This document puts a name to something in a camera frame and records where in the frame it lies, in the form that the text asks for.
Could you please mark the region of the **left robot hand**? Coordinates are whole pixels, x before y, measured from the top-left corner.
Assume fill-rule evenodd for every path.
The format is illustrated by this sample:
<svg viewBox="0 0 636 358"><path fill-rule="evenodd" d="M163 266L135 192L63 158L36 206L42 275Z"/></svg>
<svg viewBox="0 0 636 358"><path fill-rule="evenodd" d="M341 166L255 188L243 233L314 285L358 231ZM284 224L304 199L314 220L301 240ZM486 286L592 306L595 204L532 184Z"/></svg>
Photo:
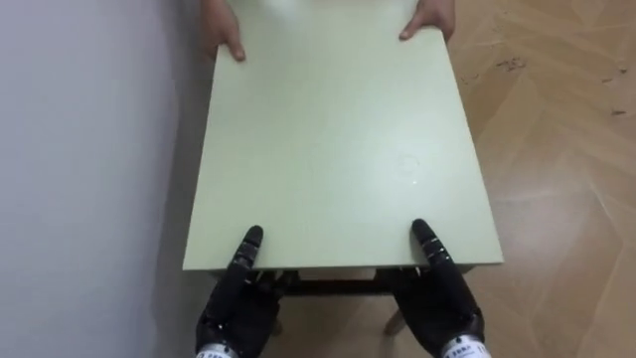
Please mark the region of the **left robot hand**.
<svg viewBox="0 0 636 358"><path fill-rule="evenodd" d="M263 228L250 227L217 281L196 325L196 358L256 358L272 335L298 273L255 270L262 240Z"/></svg>

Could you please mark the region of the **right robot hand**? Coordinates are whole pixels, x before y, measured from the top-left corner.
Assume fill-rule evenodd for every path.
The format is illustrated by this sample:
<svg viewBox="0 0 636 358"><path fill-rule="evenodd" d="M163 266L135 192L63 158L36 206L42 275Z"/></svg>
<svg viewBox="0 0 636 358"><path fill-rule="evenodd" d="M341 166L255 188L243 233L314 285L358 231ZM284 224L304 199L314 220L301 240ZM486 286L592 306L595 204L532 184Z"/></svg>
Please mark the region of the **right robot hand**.
<svg viewBox="0 0 636 358"><path fill-rule="evenodd" d="M377 271L406 326L433 357L488 357L485 319L458 266L424 220L411 231L428 266Z"/></svg>

